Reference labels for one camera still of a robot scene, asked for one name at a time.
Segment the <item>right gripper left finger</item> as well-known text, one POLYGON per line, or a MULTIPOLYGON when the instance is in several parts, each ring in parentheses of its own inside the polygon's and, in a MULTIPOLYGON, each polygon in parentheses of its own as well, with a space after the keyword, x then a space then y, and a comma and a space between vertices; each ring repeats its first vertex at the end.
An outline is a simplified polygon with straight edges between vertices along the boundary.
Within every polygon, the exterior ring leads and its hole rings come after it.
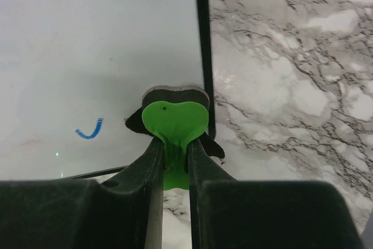
POLYGON ((160 248, 163 143, 99 183, 1 182, 2 248, 160 248))

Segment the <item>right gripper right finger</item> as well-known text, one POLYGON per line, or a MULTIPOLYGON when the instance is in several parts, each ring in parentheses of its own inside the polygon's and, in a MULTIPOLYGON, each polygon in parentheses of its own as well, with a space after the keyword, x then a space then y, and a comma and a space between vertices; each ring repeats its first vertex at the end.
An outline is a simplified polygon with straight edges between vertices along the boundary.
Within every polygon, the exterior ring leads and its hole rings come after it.
POLYGON ((338 190, 323 181, 239 181, 188 146, 193 248, 363 248, 338 190))

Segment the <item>green black whiteboard eraser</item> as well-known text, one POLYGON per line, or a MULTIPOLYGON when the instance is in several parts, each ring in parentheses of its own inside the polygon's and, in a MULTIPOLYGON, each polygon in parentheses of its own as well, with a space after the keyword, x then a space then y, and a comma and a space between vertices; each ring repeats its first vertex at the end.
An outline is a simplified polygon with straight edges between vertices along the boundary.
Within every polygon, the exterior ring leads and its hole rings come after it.
POLYGON ((131 131, 158 137, 164 144, 164 190, 189 189, 188 145, 199 139, 206 154, 225 158, 223 148, 207 133, 210 99, 194 85, 154 86, 142 106, 125 120, 131 131))

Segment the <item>white whiteboard black frame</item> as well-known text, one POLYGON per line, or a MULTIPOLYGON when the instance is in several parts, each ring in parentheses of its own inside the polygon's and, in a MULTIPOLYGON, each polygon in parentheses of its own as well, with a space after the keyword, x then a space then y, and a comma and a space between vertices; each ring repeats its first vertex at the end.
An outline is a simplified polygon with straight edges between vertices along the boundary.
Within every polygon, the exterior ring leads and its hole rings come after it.
POLYGON ((158 85, 213 93, 208 0, 1 0, 1 179, 130 164, 158 85))

